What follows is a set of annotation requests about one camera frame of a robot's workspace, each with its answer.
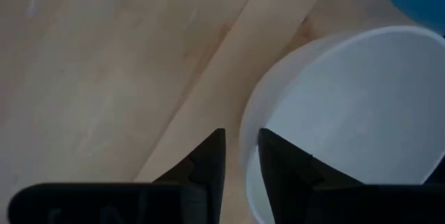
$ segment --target wooden table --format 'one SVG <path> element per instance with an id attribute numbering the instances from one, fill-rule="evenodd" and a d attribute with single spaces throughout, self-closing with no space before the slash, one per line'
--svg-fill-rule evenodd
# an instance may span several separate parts
<path id="1" fill-rule="evenodd" d="M 0 218 L 38 182 L 150 182 L 227 129 L 221 223 L 262 74 L 311 40 L 411 24 L 388 0 L 0 0 Z"/>

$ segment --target white container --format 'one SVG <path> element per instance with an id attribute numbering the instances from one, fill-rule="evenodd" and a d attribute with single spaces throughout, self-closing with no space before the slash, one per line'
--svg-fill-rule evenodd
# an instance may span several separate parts
<path id="1" fill-rule="evenodd" d="M 241 161 L 259 223 L 274 223 L 257 134 L 267 127 L 366 184 L 422 184 L 445 150 L 445 40 L 390 26 L 313 41 L 257 84 L 243 115 Z"/>

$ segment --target white bowl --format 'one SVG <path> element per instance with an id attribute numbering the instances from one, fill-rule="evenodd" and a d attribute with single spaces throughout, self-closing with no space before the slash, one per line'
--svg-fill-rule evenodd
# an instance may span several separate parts
<path id="1" fill-rule="evenodd" d="M 445 40 L 390 26 L 313 41 L 257 84 L 241 123 L 250 208 L 273 223 L 257 134 L 267 127 L 366 184 L 421 184 L 445 150 Z"/>

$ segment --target light wooden surface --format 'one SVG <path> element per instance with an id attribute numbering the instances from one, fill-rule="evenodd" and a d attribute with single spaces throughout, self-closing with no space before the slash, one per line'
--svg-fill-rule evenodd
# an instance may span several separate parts
<path id="1" fill-rule="evenodd" d="M 289 51 L 411 23 L 388 0 L 0 0 L 0 217 L 38 182 L 149 182 L 227 129 L 221 223 L 251 223 L 243 107 Z"/>

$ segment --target black plastic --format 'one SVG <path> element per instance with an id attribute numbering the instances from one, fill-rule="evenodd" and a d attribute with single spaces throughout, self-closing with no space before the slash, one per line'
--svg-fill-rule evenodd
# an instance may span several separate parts
<path id="1" fill-rule="evenodd" d="M 258 141 L 276 224 L 445 223 L 441 185 L 363 185 L 268 129 Z"/>
<path id="2" fill-rule="evenodd" d="M 11 224 L 218 224 L 225 131 L 217 129 L 153 184 L 40 184 L 10 202 Z"/>

